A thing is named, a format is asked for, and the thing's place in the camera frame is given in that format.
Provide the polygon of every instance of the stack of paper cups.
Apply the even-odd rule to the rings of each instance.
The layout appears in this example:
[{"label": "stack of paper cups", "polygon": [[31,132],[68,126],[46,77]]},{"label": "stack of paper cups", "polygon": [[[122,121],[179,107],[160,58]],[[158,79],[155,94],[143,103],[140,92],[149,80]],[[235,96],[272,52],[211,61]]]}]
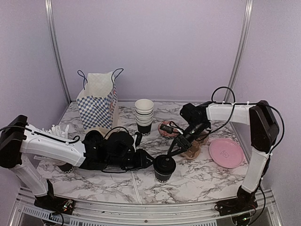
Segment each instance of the stack of paper cups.
[{"label": "stack of paper cups", "polygon": [[135,102],[135,115],[138,131],[147,136],[151,132],[151,124],[154,119],[154,102],[148,99],[140,99]]}]

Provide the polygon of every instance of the marble surface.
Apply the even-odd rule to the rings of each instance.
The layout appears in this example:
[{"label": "marble surface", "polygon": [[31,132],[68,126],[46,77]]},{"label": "marble surface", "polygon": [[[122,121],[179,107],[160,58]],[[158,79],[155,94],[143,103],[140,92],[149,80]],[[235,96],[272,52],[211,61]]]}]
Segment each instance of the marble surface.
[{"label": "marble surface", "polygon": [[[163,138],[158,132],[161,121],[172,119],[181,127],[187,127],[179,115],[182,103],[155,102],[154,122],[150,135],[143,137],[141,146],[153,157],[167,153],[171,140]],[[60,125],[64,129],[69,124],[69,137],[80,135],[83,130],[76,103],[71,103]],[[212,128],[221,122],[212,124]],[[131,134],[137,130],[134,115],[134,103],[119,103],[119,125],[126,127]],[[189,161],[175,156],[176,170],[166,183],[155,179],[153,166],[136,172],[123,174],[105,174],[100,171],[75,169],[64,174],[52,163],[41,161],[37,170],[53,183],[55,194],[93,201],[118,203],[183,203],[200,202],[227,198],[236,195],[247,170],[246,160],[235,169],[225,169],[213,162],[209,155],[210,142],[217,138],[230,138],[236,142],[236,136],[230,125],[210,135],[206,145],[201,146],[201,154]]]}]

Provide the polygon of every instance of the lavender backdrop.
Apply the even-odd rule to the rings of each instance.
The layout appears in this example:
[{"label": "lavender backdrop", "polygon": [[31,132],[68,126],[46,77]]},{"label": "lavender backdrop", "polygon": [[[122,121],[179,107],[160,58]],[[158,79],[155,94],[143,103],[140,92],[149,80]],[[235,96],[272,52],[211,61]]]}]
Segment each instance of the lavender backdrop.
[{"label": "lavender backdrop", "polygon": [[[250,33],[235,84],[237,100],[266,99],[285,120],[285,138],[264,178],[285,226],[300,225],[301,2],[261,1],[253,6]],[[249,128],[237,125],[246,144]]]},{"label": "lavender backdrop", "polygon": [[208,100],[229,82],[245,5],[244,0],[53,0],[71,98],[82,89],[78,69],[124,67],[119,99]]},{"label": "lavender backdrop", "polygon": [[[49,128],[67,107],[51,48],[44,1],[0,0],[0,128],[17,115]],[[20,187],[0,168],[0,225],[7,225]]]}]

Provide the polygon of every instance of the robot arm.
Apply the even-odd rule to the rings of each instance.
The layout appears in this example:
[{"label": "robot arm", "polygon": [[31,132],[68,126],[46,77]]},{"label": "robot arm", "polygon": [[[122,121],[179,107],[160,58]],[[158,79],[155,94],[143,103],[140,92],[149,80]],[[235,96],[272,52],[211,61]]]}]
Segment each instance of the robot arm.
[{"label": "robot arm", "polygon": [[136,133],[135,140],[127,132],[112,132],[108,139],[96,130],[86,134],[85,140],[69,140],[48,134],[27,123],[27,117],[19,115],[0,136],[0,166],[13,171],[36,197],[35,205],[71,214],[74,201],[54,196],[52,184],[34,168],[27,153],[47,159],[65,162],[58,166],[68,172],[73,166],[86,170],[103,171],[108,165],[122,170],[146,168],[153,158],[143,149],[134,149],[142,139]]},{"label": "robot arm", "polygon": [[236,199],[224,200],[217,203],[221,216],[250,210],[257,203],[255,193],[259,187],[261,177],[267,170],[270,160],[270,150],[279,134],[279,126],[268,102],[260,101],[257,105],[231,105],[206,102],[199,106],[186,104],[180,115],[189,126],[172,142],[168,155],[174,156],[186,152],[192,142],[200,137],[201,132],[211,127],[210,121],[228,121],[249,125],[251,129],[252,157],[246,177],[238,190]]}]

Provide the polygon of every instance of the bag handle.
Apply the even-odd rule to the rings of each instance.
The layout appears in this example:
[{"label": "bag handle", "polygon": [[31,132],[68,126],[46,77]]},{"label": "bag handle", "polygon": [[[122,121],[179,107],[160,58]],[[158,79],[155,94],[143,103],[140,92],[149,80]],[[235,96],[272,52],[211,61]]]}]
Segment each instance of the bag handle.
[{"label": "bag handle", "polygon": [[77,74],[78,74],[80,77],[84,78],[84,81],[83,81],[83,87],[84,87],[84,90],[85,90],[85,80],[86,80],[87,83],[88,83],[88,80],[87,80],[85,74],[84,74],[81,70],[78,70],[78,71],[77,71]]},{"label": "bag handle", "polygon": [[113,82],[113,75],[114,75],[114,73],[115,73],[116,71],[118,71],[118,70],[121,70],[121,72],[118,73],[118,75],[115,77],[115,79],[117,79],[117,77],[124,71],[123,68],[117,68],[117,69],[112,73],[111,80],[112,80],[112,83],[113,83],[113,84],[114,84],[114,82]]}]

